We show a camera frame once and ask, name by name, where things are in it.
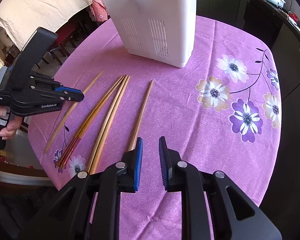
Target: pink tablecloth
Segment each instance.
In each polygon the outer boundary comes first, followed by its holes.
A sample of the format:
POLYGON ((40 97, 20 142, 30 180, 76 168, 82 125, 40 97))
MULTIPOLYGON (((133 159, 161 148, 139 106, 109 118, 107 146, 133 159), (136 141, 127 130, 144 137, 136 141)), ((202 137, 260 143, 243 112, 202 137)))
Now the pink tablecloth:
POLYGON ((266 192, 279 145, 281 104, 275 63, 259 39, 232 26, 197 17, 194 50, 180 69, 130 55, 111 20, 93 32, 62 65, 55 79, 86 93, 47 154, 61 112, 34 116, 30 143, 41 165, 60 189, 89 161, 98 130, 112 100, 104 106, 64 170, 55 167, 60 152, 90 110, 120 76, 131 76, 108 135, 98 171, 121 159, 148 84, 154 86, 139 136, 144 140, 139 191, 122 194, 121 239, 180 239, 181 197, 162 185, 158 140, 200 171, 222 170, 259 205, 266 192))

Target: fingernail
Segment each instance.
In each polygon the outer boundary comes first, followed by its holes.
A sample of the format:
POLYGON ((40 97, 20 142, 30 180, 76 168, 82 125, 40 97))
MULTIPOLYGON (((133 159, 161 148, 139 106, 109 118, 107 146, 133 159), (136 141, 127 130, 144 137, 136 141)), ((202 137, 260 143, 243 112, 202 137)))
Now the fingernail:
POLYGON ((6 116, 6 108, 5 107, 2 107, 0 109, 0 117, 5 117, 6 116))

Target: chopstick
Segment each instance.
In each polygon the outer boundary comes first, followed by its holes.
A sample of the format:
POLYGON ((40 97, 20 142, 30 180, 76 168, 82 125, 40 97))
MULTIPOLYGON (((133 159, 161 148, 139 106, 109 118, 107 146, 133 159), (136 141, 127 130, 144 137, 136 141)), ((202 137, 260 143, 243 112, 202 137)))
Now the chopstick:
POLYGON ((154 82, 154 80, 151 80, 148 91, 147 91, 147 94, 146 94, 146 97, 143 101, 143 105, 142 105, 142 108, 141 108, 136 126, 134 128, 134 131, 133 131, 133 134, 132 134, 132 137, 131 137, 131 141, 130 141, 130 144, 129 144, 128 151, 133 150, 135 145, 136 145, 136 141, 137 141, 137 137, 138 137, 138 133, 139 133, 139 129, 140 129, 140 124, 141 124, 141 121, 142 121, 143 113, 145 112, 145 109, 146 109, 146 104, 148 102, 148 98, 149 98, 149 95, 150 95, 150 91, 151 91, 153 82, 154 82))
POLYGON ((63 168, 64 165, 67 163, 70 155, 80 142, 81 138, 83 137, 86 130, 89 128, 89 125, 95 118, 95 116, 100 112, 103 105, 106 103, 108 98, 111 96, 111 94, 114 92, 114 90, 117 88, 117 86, 122 82, 123 76, 121 76, 110 88, 109 90, 103 95, 103 97, 99 100, 99 102, 95 105, 95 107, 92 109, 92 111, 89 113, 88 117, 85 119, 85 121, 81 124, 79 129, 76 131, 75 135, 71 139, 70 143, 66 147, 65 151, 59 158, 56 165, 60 168, 63 168))
MULTIPOLYGON (((83 94, 85 94, 91 87, 92 85, 96 82, 96 80, 101 76, 101 74, 103 73, 103 71, 101 71, 91 82, 90 84, 85 88, 85 90, 82 92, 83 94)), ((46 147, 43 151, 43 153, 47 152, 47 150, 49 149, 49 147, 51 146, 53 140, 55 139, 55 137, 57 136, 58 131, 61 129, 61 127, 63 127, 63 124, 65 123, 65 121, 68 119, 69 115, 72 113, 72 111, 74 110, 74 108, 77 106, 79 102, 74 102, 73 105, 70 107, 70 109, 68 110, 68 112, 65 114, 65 116, 62 118, 62 120, 60 121, 60 123, 58 124, 58 126, 56 127, 56 129, 54 130, 52 136, 50 137, 48 143, 46 144, 46 147)))
POLYGON ((93 174, 93 173, 96 172, 96 169, 97 169, 97 166, 98 166, 98 163, 99 163, 99 160, 100 160, 102 149, 105 145, 105 142, 106 142, 111 124, 113 122, 114 116, 117 112, 119 103, 122 99, 122 96, 124 94, 124 91, 127 87, 127 84, 129 82, 129 80, 130 80, 130 76, 126 75, 123 82, 122 82, 122 84, 121 84, 121 86, 120 86, 120 88, 119 88, 119 90, 118 90, 118 92, 117 92, 117 95, 115 96, 115 98, 114 98, 114 100, 111 104, 111 107, 108 111, 108 114, 107 114, 107 116, 106 116, 106 118, 103 122, 103 125, 102 125, 101 130, 99 132, 99 135, 97 137, 96 143, 95 143, 94 148, 92 150, 92 154, 91 154, 88 166, 87 166, 87 170, 89 171, 90 174, 93 174))

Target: floor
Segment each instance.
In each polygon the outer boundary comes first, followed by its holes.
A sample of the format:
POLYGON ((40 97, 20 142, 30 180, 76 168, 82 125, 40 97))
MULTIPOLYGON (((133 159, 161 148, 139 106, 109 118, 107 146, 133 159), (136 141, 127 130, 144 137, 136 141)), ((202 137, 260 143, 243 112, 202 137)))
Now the floor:
MULTIPOLYGON (((79 37, 78 41, 77 42, 74 41, 74 43, 78 47, 83 40, 84 38, 79 37)), ((69 42, 65 45, 65 48, 70 54, 75 50, 75 48, 73 48, 69 42)), ((62 63, 64 63, 68 58, 68 57, 62 57, 59 51, 55 51, 55 54, 59 57, 62 63)), ((49 62, 49 64, 46 64, 43 60, 40 60, 38 63, 40 69, 36 65, 34 65, 32 70, 53 77, 58 72, 61 65, 57 62, 56 59, 53 59, 48 53, 44 55, 44 59, 47 62, 49 62)))

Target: red checkered cloth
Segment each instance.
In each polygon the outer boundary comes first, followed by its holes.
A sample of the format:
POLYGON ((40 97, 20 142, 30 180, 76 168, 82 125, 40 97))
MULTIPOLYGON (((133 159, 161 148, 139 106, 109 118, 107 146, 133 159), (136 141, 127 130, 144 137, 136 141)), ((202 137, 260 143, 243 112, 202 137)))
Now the red checkered cloth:
POLYGON ((109 13, 106 9, 105 4, 103 3, 103 0, 92 0, 90 9, 96 21, 104 22, 108 19, 109 13))

